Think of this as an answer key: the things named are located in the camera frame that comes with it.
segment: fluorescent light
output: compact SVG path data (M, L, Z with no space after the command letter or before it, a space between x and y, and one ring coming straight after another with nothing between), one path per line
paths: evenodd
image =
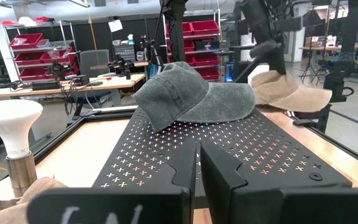
M75 3L75 4L77 4L77 5L80 5L80 6L82 6L82 7L90 7L89 4L87 4L87 3L85 3L85 2L83 2L83 1L81 1L81 0L70 0L70 1L73 2L73 3Z

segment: tan fabric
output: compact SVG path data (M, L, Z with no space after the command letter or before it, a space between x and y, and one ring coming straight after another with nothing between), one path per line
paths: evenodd
M57 187L66 186L59 181L49 177L43 177L41 179L36 180L24 193L23 197L18 202L18 205L0 211L0 224L28 223L25 214L29 202L41 192Z
M287 72L281 75L275 70L258 74L252 79L251 85L257 105L270 105L290 111L319 111L329 103L332 96L331 90L299 86L291 74Z

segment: wooden table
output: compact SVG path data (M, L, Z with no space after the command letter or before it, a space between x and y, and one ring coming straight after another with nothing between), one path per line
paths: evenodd
M125 77L113 77L111 80L107 80L106 78L90 78L91 82L97 81L97 82L103 82L100 86L92 86L92 87L86 87L83 89L80 89L79 91L89 91L91 90L113 90L113 89L119 89L119 88L130 88L133 87L136 83L140 82L143 78L145 78L144 74L134 74L131 75L130 80L126 80ZM10 88L3 88L0 89L0 98L2 97L10 97L10 98L16 98L20 96L34 96L34 95L52 95L52 94L59 94L61 93L60 89L54 89L54 90L37 90L34 91L32 89L17 89L16 91L11 91Z
M119 93L120 88L131 88L136 83L140 82L142 79L145 78L145 75L140 74L133 74L131 75L131 79L127 80L126 77L112 77L111 80L107 80L106 78L90 78L91 82L103 82L102 85L99 86L88 86L86 88L78 87L78 91L90 91L90 90L110 90L112 94L112 103L114 106L121 106L121 96ZM64 81L61 82L62 85L66 85L65 89L68 90L68 82ZM53 95L53 94L60 94L62 91L61 89L54 89L54 90L37 90L34 91L32 89L22 89L18 88L15 91L11 91L10 88L3 88L0 89L0 98L10 98L12 100L20 99L21 96L35 96L35 95ZM33 146L37 143L38 139L35 139L32 129L29 133L29 142L30 145Z
M351 180L353 187L358 187L358 160L309 129L292 125L293 120L283 113L267 110L262 112L289 135ZM82 125L40 162L37 169L55 174L57 180L69 187L91 187L128 122L129 120L125 119ZM98 141L83 141L85 138L98 139ZM97 151L90 153L89 148ZM195 210L194 223L212 223L209 210Z
M299 49L302 50L324 50L324 47L300 47ZM332 46L332 47L326 47L327 51L335 51L335 50L341 50L342 46Z
M299 49L302 50L311 50L311 63L312 66L317 67L318 66L318 61L323 59L323 55L318 55L317 52L319 51L323 51L324 47L300 47ZM332 46L332 47L326 47L325 51L340 51L342 49L342 46ZM330 56L330 55L326 55L325 60L332 60L332 61L336 61L338 59L338 56Z

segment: white bulb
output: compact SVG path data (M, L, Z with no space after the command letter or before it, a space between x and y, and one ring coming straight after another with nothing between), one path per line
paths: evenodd
M0 101L0 137L8 158L29 154L29 131L42 109L41 104L30 100Z

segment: gray baseball cap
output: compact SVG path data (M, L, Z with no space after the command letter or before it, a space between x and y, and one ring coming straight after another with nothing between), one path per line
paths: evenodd
M208 83L186 62L168 64L134 98L155 132L174 121L216 123L246 117L255 106L252 87L244 83Z

